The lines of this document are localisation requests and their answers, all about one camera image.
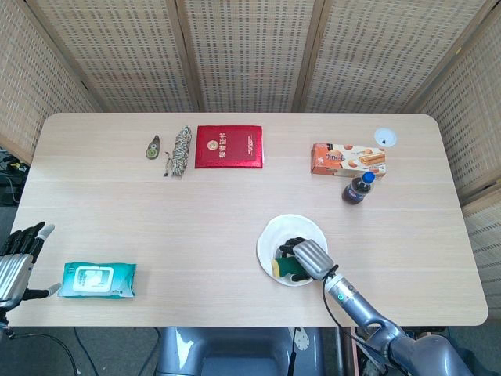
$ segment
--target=snack box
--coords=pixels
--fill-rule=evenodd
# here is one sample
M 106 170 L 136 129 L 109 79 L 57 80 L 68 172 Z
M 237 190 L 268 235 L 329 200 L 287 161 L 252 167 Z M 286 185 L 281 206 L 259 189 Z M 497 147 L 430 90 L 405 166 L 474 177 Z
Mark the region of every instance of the snack box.
M 378 147 L 316 143 L 312 148 L 312 174 L 354 178 L 371 171 L 386 174 L 386 153 Z

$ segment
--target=red certificate booklet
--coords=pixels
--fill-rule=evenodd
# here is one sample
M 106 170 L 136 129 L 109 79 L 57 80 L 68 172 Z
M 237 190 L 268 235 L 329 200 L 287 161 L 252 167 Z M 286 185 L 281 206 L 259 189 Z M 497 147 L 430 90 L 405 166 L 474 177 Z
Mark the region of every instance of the red certificate booklet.
M 199 125 L 195 168 L 263 167 L 260 125 Z

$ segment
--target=wooden table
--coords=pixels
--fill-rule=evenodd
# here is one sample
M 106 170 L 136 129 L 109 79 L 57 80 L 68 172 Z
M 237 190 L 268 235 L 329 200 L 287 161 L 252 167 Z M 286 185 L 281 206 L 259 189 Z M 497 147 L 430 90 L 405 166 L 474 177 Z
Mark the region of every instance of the wooden table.
M 194 169 L 198 125 L 261 124 L 265 167 Z M 193 131 L 182 179 L 161 154 Z M 311 175 L 315 142 L 374 146 L 394 129 L 388 173 L 357 206 L 350 179 Z M 320 282 L 277 284 L 256 241 L 277 215 L 304 215 L 330 255 L 384 315 L 401 325 L 476 325 L 487 316 L 478 272 L 436 122 L 420 114 L 57 114 L 43 128 L 14 229 L 56 230 L 30 287 L 48 287 L 65 262 L 135 262 L 133 299 L 23 302 L 12 325 L 333 326 Z M 343 325 L 352 321 L 333 303 Z

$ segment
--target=wet wipes package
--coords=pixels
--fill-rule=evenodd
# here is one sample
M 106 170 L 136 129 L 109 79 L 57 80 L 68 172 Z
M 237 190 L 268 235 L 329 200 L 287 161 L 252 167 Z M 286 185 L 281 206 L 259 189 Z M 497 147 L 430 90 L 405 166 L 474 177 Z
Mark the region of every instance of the wet wipes package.
M 58 296 L 84 298 L 132 298 L 135 264 L 69 262 L 64 265 Z

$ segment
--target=soda bottle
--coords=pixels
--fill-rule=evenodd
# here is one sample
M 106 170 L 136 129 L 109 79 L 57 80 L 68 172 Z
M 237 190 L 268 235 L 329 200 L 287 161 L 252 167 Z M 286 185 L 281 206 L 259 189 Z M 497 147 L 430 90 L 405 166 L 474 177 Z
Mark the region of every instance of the soda bottle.
M 376 176 L 372 172 L 366 172 L 362 177 L 354 178 L 350 184 L 344 188 L 343 200 L 349 204 L 358 204 L 370 192 Z

